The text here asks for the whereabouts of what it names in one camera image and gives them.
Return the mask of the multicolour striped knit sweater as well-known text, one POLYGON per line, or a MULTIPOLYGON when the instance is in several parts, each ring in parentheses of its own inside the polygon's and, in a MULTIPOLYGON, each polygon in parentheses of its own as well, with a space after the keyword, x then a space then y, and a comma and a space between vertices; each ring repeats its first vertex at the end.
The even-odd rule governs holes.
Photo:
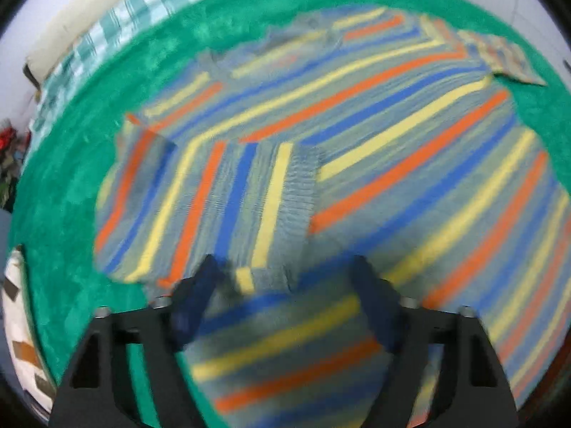
POLYGON ((361 422, 390 361, 347 266, 480 314, 518 404, 570 321, 570 198, 525 113, 566 89, 516 45, 357 5, 204 51, 130 113, 94 263, 171 291, 227 277, 185 351, 233 427, 361 422))

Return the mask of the pile of clothes with red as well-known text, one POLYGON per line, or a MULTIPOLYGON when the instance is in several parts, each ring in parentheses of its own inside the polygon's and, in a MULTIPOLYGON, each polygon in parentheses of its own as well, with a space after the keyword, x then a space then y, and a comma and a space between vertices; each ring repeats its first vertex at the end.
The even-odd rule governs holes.
POLYGON ((23 168, 23 162, 31 142, 28 128, 19 133, 8 118, 1 120, 1 208, 11 213, 14 209, 16 186, 23 168))

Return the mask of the white brown patterned pillow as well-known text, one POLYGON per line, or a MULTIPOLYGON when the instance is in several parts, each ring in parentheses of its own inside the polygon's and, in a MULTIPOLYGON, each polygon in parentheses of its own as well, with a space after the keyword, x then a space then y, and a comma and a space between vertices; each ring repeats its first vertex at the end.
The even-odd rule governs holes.
POLYGON ((57 384, 42 355, 34 325, 25 249, 17 245, 10 253, 1 287, 3 331, 23 402, 43 425, 49 423, 57 384))

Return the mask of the green plush blanket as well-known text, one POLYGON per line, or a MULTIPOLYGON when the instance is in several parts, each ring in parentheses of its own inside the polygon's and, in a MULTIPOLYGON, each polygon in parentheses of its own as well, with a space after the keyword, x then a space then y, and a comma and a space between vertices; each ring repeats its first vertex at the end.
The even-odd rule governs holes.
MULTIPOLYGON (((72 348, 99 304, 126 310, 146 301, 140 286, 113 284, 92 268, 97 192, 114 158, 114 135, 124 113, 166 86, 202 49, 230 49, 258 39, 266 28, 289 22, 302 10, 336 3, 378 3, 441 17, 456 27, 495 32, 521 43, 547 88, 513 86, 526 125, 541 136, 557 177, 570 190, 570 93, 549 63, 507 24, 465 0, 202 0, 140 33, 102 64, 64 106, 49 136, 31 155, 17 186, 10 248, 24 244, 31 271, 33 317, 44 358, 61 378, 72 348)), ((570 240, 566 265, 556 285, 530 309, 507 321, 507 332, 521 331, 506 363, 518 404, 531 402, 540 377, 570 328, 570 240)))

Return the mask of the cream padded headboard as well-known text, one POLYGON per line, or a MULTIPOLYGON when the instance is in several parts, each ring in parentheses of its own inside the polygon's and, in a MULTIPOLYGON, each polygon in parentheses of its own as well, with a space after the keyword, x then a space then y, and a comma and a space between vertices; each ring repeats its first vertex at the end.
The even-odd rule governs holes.
POLYGON ((72 0, 42 30, 29 49, 23 72, 35 86, 47 79, 75 41, 121 0, 72 0))

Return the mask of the green white checked bedsheet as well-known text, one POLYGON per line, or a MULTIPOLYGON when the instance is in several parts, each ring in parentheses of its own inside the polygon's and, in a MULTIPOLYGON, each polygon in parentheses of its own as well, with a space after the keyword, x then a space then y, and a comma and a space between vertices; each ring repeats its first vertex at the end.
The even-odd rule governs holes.
POLYGON ((134 36, 198 1, 119 0, 73 37, 71 49, 42 86, 38 112, 30 124, 30 151, 37 151, 79 87, 103 62, 134 36))

